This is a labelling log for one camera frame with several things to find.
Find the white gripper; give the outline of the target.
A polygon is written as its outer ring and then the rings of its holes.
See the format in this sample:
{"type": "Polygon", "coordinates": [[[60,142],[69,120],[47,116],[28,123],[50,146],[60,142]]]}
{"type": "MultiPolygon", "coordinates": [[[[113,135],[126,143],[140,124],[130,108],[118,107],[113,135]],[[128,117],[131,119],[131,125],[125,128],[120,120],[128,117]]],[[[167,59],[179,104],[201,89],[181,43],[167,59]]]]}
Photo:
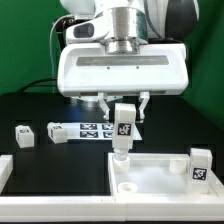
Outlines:
{"type": "Polygon", "coordinates": [[[139,95],[139,121],[150,93],[179,95],[188,85],[182,43],[150,44],[146,24],[90,20],[66,30],[58,89],[68,97],[97,96],[108,121],[107,96],[139,95]]]}

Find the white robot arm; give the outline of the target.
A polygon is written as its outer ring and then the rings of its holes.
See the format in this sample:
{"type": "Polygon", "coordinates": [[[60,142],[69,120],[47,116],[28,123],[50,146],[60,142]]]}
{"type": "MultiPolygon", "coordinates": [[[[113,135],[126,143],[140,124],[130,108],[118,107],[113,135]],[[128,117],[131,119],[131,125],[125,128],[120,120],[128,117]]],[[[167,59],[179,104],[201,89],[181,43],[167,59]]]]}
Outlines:
{"type": "Polygon", "coordinates": [[[179,95],[188,85],[182,40],[199,20],[197,0],[60,0],[75,23],[66,29],[58,89],[66,97],[107,101],[179,95]]]}

